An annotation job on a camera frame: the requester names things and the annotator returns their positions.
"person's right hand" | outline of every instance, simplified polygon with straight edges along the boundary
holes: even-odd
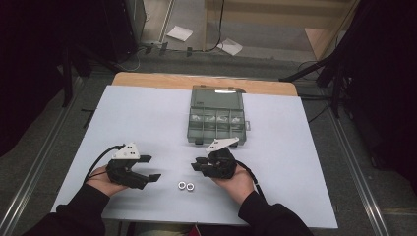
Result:
[[[254,182],[242,166],[237,165],[235,173],[231,179],[211,178],[214,183],[222,187],[229,193],[230,197],[239,205],[254,191]]]

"person's left hand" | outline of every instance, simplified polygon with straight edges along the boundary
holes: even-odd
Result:
[[[108,197],[128,188],[123,185],[112,183],[106,173],[105,165],[96,168],[90,176],[92,177],[87,180],[86,184],[95,187]]]

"gray floor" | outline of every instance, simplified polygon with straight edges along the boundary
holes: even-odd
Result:
[[[163,56],[159,56],[159,51],[155,49],[150,54],[140,51],[138,53],[140,64],[138,64],[138,58],[132,57],[123,63],[123,66],[135,69],[139,65],[135,72],[143,73],[229,76],[271,81],[294,74],[299,70],[300,62],[311,60],[310,57],[304,58],[302,54],[299,54],[299,51],[308,51],[308,45],[302,43],[305,42],[303,35],[298,35],[298,37],[302,37],[299,39],[299,49],[288,46],[288,48],[294,49],[295,54],[290,60],[288,57],[278,59],[269,56],[266,58],[258,56],[256,56],[257,58],[232,57],[224,53],[193,53],[191,57],[187,57],[185,52],[174,51],[167,51]],[[94,110],[105,86],[112,82],[114,75],[100,65],[93,62],[91,64],[94,72],[89,79],[83,79],[79,95],[73,101],[71,109],[68,110],[68,116],[47,155],[45,168],[19,217],[13,235],[21,235],[50,212],[60,185],[86,131],[84,126],[89,119],[89,113],[82,111],[82,109]],[[295,82],[298,92],[306,94],[328,92],[330,88],[316,87],[313,81],[316,76],[316,73],[312,73],[305,79]],[[63,94],[59,93],[30,126],[18,145],[0,157],[0,193],[2,196],[0,213],[2,215],[6,213],[12,198],[24,182],[32,163],[36,160],[51,125],[62,112],[62,100]],[[305,100],[303,104],[308,119],[315,117],[327,105],[325,101],[320,100]],[[370,155],[363,145],[360,134],[356,130],[354,122],[344,113],[343,106],[340,107],[339,113],[341,117],[338,122],[340,122],[354,150],[366,183],[383,213],[390,234],[417,235],[417,197],[412,193],[408,181],[396,172],[380,171],[373,168]],[[334,230],[313,229],[315,235],[374,235],[363,201],[346,163],[343,146],[332,125],[330,111],[327,110],[313,121],[310,128],[339,224],[339,229]],[[106,235],[116,235],[118,222],[113,220],[105,220],[105,222],[107,225]]]

